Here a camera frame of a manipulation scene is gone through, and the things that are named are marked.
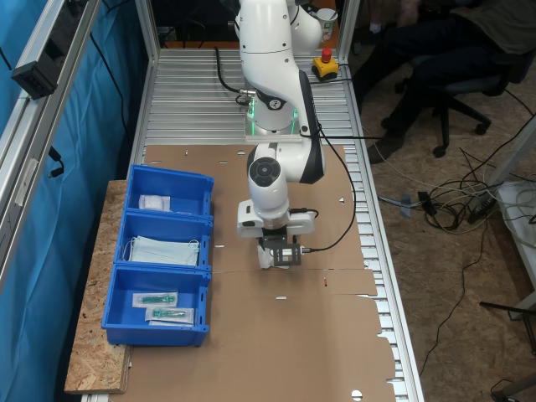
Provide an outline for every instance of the chair wheel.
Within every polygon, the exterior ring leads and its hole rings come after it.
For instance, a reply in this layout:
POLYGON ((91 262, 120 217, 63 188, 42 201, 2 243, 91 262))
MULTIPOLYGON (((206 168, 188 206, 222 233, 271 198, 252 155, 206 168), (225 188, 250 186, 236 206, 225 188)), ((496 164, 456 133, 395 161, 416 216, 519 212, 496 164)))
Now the chair wheel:
POLYGON ((405 80, 394 84, 394 92, 396 92, 397 94, 403 94, 404 91, 405 91, 405 80))
POLYGON ((385 117, 385 118, 382 120, 381 125, 382 125, 382 127, 383 127, 385 130, 388 130, 388 129, 389 129, 390 122, 391 122, 391 120, 390 120, 388 117, 385 117))
POLYGON ((435 147, 433 153, 435 157, 444 157, 446 149, 444 147, 435 147))
POLYGON ((484 134, 486 134, 488 127, 489 126, 487 124, 479 123, 477 128, 475 128, 475 133, 479 136, 483 136, 484 134))

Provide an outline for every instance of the blue plastic storage bin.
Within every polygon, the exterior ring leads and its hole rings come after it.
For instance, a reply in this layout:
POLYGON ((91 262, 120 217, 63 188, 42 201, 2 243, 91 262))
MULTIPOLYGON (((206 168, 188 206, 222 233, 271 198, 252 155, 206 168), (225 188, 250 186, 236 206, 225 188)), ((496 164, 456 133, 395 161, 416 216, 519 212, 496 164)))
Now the blue plastic storage bin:
POLYGON ((197 269, 210 271, 209 242, 212 222, 205 219, 185 218, 169 214, 147 214, 145 212, 123 211, 119 236, 117 236, 116 256, 114 262, 125 264, 154 265, 186 270, 197 269), (199 242, 198 261, 196 265, 155 264, 148 262, 130 262, 133 237, 143 236, 153 240, 176 241, 188 243, 199 242))
POLYGON ((203 174, 132 165, 125 208, 139 210, 140 195, 162 195, 170 197, 170 209, 173 213, 212 219, 210 196, 213 186, 214 179, 203 174))
POLYGON ((126 345, 199 346, 209 332, 206 323, 210 274, 114 264, 102 328, 109 343, 126 345), (177 307, 193 308, 191 327, 164 327, 145 321, 145 308, 132 307, 132 294, 150 291, 178 291, 177 307))

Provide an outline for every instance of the face mask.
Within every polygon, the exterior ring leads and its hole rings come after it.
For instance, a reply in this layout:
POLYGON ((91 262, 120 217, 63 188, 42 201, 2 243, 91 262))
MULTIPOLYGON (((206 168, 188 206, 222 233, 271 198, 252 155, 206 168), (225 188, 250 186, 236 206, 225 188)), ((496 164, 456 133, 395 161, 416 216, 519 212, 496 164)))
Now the face mask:
POLYGON ((130 244, 129 261, 175 265, 196 265, 198 262, 199 242, 197 240, 177 243, 137 236, 130 241, 130 244))

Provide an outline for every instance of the black office chair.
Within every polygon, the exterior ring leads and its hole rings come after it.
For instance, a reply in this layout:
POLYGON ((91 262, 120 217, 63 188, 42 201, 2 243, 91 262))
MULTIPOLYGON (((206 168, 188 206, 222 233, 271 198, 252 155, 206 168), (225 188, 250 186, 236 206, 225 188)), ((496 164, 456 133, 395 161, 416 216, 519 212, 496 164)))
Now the black office chair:
MULTIPOLYGON (((487 96, 499 96, 506 90, 509 83, 519 84, 524 80, 535 56, 536 50, 524 55, 495 54, 492 57, 492 60, 496 65, 502 66, 501 74, 474 80, 459 81, 442 87, 430 88, 435 92, 432 96, 432 107, 434 107, 433 115, 439 115, 441 118, 441 131, 443 136, 443 145, 434 148, 435 157, 445 156, 446 149, 449 146, 449 109, 459 111, 460 113, 479 121, 479 124, 475 129, 476 134, 486 134, 487 129, 492 124, 490 119, 465 103, 460 102, 455 96, 477 92, 482 92, 487 96)), ((411 60, 410 64, 411 66, 416 67, 430 57, 433 56, 424 55, 417 57, 411 60)), ((397 93, 404 92, 407 82, 408 79, 399 82, 395 85, 394 90, 397 93)), ((384 128, 389 127, 388 117, 382 120, 382 126, 384 128)))

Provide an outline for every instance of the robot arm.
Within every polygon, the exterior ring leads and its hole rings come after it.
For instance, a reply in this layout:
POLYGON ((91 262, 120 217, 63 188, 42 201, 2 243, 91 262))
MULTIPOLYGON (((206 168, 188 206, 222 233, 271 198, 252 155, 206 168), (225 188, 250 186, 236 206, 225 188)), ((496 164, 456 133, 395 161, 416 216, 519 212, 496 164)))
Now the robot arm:
MULTIPOLYGON (((299 143, 262 143, 248 157, 251 199, 240 203, 237 232, 241 237, 259 239, 263 268, 300 264, 300 245, 287 244, 288 238, 311 233, 314 213, 292 213, 286 183, 313 184, 324 175, 326 167, 309 79, 294 60, 290 11, 299 12, 294 0, 242 0, 238 17, 242 70, 255 87, 258 99, 266 103, 266 118, 262 121, 267 126, 262 128, 276 129, 270 127, 270 117, 277 110, 271 102, 275 106, 288 102, 296 108, 304 136, 299 143)), ((318 31, 315 49, 321 30, 314 19, 312 26, 313 33, 318 31)))

